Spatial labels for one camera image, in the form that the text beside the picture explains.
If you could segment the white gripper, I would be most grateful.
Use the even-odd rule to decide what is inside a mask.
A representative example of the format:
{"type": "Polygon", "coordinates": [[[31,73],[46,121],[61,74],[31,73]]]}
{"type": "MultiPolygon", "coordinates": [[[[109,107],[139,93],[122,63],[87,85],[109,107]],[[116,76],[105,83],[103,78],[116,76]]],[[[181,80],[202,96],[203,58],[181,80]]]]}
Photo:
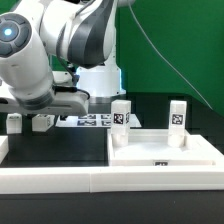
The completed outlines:
{"type": "Polygon", "coordinates": [[[88,113],[88,106],[87,95],[77,91],[75,93],[57,92],[53,102],[43,109],[25,109],[10,93],[6,83],[0,86],[0,112],[3,113],[84,116],[88,113]]]}

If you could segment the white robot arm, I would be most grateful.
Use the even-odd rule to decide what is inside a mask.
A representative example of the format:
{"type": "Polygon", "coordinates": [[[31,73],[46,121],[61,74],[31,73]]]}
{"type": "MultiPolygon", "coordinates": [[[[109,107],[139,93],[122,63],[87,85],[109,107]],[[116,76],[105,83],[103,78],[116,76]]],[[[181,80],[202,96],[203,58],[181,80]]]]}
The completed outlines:
{"type": "Polygon", "coordinates": [[[90,69],[115,42],[116,10],[135,0],[20,0],[0,15],[0,112],[80,115],[90,94],[56,83],[48,57],[90,69]]]}

